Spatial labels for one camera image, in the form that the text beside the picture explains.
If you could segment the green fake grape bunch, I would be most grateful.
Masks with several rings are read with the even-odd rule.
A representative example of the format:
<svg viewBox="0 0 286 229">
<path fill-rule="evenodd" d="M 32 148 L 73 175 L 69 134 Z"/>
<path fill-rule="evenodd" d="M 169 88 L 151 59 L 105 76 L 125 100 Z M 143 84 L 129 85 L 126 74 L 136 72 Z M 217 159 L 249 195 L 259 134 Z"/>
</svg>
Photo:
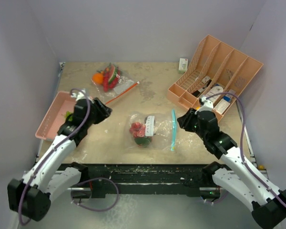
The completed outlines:
<svg viewBox="0 0 286 229">
<path fill-rule="evenodd" d="M 65 114 L 63 114 L 62 116 L 65 118 L 66 121 L 72 121 L 72 115 L 73 113 L 67 111 Z"/>
</svg>

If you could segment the zip bag with orange watermelon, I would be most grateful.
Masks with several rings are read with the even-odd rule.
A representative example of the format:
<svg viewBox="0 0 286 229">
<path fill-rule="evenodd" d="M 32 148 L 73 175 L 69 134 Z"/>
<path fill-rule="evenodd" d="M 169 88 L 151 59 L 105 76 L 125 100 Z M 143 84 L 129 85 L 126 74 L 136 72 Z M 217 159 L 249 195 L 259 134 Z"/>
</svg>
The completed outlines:
<svg viewBox="0 0 286 229">
<path fill-rule="evenodd" d="M 139 81 L 134 81 L 118 64 L 112 62 L 97 69 L 92 74 L 91 81 L 104 104 L 116 100 L 140 84 Z"/>
</svg>

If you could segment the zip bag with fake fruit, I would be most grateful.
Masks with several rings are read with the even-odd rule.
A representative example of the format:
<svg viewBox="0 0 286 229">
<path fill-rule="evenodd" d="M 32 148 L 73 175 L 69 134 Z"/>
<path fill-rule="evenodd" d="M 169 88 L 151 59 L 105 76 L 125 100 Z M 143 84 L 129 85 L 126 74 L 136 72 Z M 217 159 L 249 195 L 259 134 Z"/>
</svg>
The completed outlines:
<svg viewBox="0 0 286 229">
<path fill-rule="evenodd" d="M 129 129 L 131 124 L 135 122 L 146 125 L 145 137 L 133 138 Z M 166 113 L 143 114 L 133 112 L 126 120 L 123 142 L 128 149 L 144 148 L 175 151 L 176 139 L 177 118 L 174 109 Z"/>
</svg>

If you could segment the pink plastic basket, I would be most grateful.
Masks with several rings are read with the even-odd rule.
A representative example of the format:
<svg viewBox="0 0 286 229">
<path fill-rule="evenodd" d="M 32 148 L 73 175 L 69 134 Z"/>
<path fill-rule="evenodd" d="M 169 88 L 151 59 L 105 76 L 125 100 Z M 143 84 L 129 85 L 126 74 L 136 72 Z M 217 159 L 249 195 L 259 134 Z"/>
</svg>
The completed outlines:
<svg viewBox="0 0 286 229">
<path fill-rule="evenodd" d="M 44 116 L 35 136 L 41 140 L 53 141 L 66 115 L 74 110 L 76 99 L 69 92 L 59 91 Z"/>
</svg>

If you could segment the red fake strawberry bunch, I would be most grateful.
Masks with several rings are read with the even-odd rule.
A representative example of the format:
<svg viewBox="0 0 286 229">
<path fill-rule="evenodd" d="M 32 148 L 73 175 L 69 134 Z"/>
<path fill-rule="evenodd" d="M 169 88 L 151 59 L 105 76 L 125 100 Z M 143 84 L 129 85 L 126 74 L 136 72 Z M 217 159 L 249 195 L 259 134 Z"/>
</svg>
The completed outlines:
<svg viewBox="0 0 286 229">
<path fill-rule="evenodd" d="M 135 122 L 131 124 L 129 132 L 132 134 L 133 138 L 138 138 L 138 137 L 145 137 L 145 130 L 146 130 L 145 124 Z"/>
</svg>

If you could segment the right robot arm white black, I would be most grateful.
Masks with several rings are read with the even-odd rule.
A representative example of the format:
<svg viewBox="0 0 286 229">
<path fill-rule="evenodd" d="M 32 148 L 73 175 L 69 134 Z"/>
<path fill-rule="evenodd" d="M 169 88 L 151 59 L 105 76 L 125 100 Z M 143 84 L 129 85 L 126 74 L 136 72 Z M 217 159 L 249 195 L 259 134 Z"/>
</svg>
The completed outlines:
<svg viewBox="0 0 286 229">
<path fill-rule="evenodd" d="M 218 126 L 212 111 L 190 108 L 177 118 L 181 129 L 196 133 L 207 151 L 222 160 L 231 171 L 217 162 L 204 168 L 203 183 L 221 186 L 241 201 L 263 229 L 273 229 L 286 218 L 286 189 L 282 190 L 263 175 L 244 155 L 237 143 Z"/>
</svg>

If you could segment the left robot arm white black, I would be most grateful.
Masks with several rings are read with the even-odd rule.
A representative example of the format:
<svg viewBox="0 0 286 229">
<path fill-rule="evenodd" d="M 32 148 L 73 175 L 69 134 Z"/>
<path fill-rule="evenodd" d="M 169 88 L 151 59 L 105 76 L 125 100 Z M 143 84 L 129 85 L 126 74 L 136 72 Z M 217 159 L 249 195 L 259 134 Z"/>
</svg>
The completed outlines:
<svg viewBox="0 0 286 229">
<path fill-rule="evenodd" d="M 43 157 L 21 179 L 7 185 L 10 210 L 18 214 L 19 223 L 26 226 L 31 220 L 40 221 L 52 202 L 67 188 L 83 187 L 92 182 L 86 166 L 69 165 L 60 175 L 55 172 L 63 160 L 87 136 L 92 125 L 108 118 L 112 109 L 98 98 L 77 99 L 73 113 L 60 126 L 57 135 Z"/>
</svg>

